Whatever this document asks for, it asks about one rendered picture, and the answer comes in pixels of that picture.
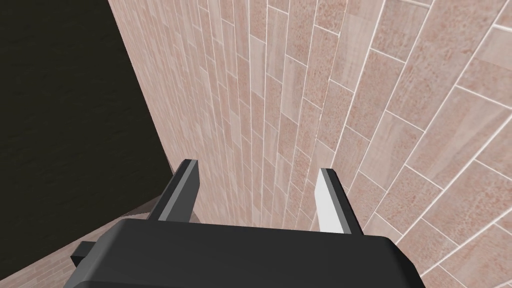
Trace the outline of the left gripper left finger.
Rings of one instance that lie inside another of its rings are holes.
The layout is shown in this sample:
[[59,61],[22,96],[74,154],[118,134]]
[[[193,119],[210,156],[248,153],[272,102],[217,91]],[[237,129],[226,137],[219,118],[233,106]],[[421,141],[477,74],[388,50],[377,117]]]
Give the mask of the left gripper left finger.
[[196,159],[185,159],[173,174],[147,219],[190,222],[199,189],[199,162]]

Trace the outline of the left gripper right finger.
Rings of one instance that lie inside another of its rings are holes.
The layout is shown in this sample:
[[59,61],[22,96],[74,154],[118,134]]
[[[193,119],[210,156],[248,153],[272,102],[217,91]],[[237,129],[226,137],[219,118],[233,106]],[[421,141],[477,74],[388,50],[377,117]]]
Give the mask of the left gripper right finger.
[[321,232],[359,236],[364,234],[334,169],[318,170],[314,200]]

